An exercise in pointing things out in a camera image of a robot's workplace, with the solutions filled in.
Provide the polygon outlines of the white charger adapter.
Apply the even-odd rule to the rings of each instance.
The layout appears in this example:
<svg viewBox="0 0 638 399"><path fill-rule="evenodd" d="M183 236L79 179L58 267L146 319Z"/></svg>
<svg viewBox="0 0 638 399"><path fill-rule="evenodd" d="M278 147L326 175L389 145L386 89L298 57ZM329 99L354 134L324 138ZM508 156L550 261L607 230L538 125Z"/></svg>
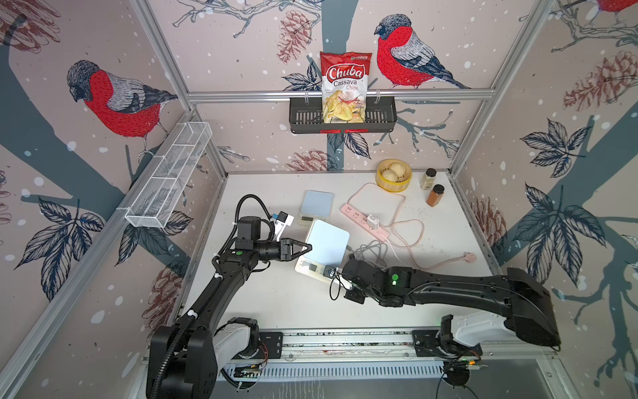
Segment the white charger adapter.
<svg viewBox="0 0 638 399"><path fill-rule="evenodd" d="M380 228L380 221L373 214L369 214L367 216L367 224L374 230L378 230Z"/></svg>

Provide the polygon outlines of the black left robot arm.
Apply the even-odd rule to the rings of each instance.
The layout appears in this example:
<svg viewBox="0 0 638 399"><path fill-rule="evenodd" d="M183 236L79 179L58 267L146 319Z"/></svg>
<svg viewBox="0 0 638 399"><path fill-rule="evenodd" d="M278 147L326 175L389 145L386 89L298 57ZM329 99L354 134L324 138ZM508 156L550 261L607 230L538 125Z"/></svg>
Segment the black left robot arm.
<svg viewBox="0 0 638 399"><path fill-rule="evenodd" d="M292 216L234 216L233 229L213 257L214 277L190 309L151 338L146 397L209 398L218 376L238 390L249 389L248 375L260 373L280 351L280 337L262 339L256 320L220 320L234 295L259 263L289 262L312 251L312 245L281 236Z"/></svg>

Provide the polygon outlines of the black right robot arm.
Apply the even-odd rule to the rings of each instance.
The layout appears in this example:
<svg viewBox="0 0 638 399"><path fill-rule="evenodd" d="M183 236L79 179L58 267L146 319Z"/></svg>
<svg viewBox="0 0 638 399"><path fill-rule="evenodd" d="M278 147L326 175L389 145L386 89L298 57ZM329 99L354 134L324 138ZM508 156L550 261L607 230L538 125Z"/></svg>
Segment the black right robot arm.
<svg viewBox="0 0 638 399"><path fill-rule="evenodd" d="M561 346L550 293L521 269L465 277L408 267L379 269L350 257L340 279L347 282L346 299L359 304L370 298L386 308L445 304L473 309L465 316L447 314L439 329L426 329L425 339L416 337L420 356L453 360L479 353L483 342L514 339L553 349Z"/></svg>

